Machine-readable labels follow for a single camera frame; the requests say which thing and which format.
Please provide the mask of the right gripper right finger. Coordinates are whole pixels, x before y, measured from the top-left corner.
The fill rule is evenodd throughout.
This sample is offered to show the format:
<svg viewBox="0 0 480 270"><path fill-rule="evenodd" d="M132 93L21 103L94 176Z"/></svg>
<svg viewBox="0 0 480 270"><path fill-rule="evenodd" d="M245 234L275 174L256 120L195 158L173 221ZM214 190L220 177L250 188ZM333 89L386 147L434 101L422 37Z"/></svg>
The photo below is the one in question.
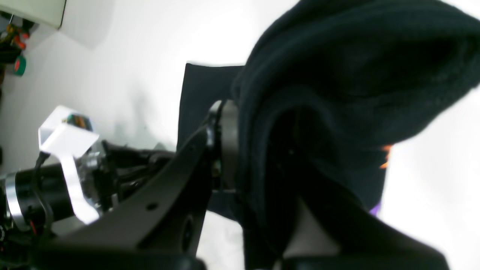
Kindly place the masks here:
<svg viewBox="0 0 480 270"><path fill-rule="evenodd" d="M299 218L283 270L447 270L443 254L386 225L337 183L302 179Z"/></svg>

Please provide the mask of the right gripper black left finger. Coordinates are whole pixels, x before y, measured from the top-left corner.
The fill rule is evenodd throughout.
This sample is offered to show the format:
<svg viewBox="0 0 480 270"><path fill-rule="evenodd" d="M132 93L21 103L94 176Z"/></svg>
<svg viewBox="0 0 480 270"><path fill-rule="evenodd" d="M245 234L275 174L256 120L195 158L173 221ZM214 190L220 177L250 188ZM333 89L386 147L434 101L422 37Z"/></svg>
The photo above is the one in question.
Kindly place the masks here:
<svg viewBox="0 0 480 270"><path fill-rule="evenodd" d="M235 192L238 109L214 103L173 159L112 212L38 249L38 270L205 270L197 247L212 192Z"/></svg>

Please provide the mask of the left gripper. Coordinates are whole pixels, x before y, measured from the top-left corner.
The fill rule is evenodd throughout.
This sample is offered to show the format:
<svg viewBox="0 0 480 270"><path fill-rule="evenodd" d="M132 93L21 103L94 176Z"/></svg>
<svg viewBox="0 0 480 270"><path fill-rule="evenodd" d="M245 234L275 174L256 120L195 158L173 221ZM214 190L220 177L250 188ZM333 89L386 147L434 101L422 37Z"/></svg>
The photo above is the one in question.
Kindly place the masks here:
<svg viewBox="0 0 480 270"><path fill-rule="evenodd" d="M112 211L171 161L165 149L135 149L96 142L76 161L84 196L99 214Z"/></svg>

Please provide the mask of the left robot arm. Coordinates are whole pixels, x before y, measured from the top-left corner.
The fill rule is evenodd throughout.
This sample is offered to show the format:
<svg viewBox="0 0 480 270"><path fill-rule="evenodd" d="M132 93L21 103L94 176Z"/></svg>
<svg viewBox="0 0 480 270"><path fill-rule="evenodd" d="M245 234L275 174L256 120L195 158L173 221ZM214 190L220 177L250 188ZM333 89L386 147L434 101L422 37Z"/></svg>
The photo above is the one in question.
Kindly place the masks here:
<svg viewBox="0 0 480 270"><path fill-rule="evenodd" d="M151 176L174 152L156 147L135 149L103 140L76 161L87 202L99 215L112 211ZM44 209L34 194L32 175L26 169L1 176L1 269L29 269L31 250L45 224ZM37 174L41 195L55 222L68 221L74 210L60 164L42 166Z"/></svg>

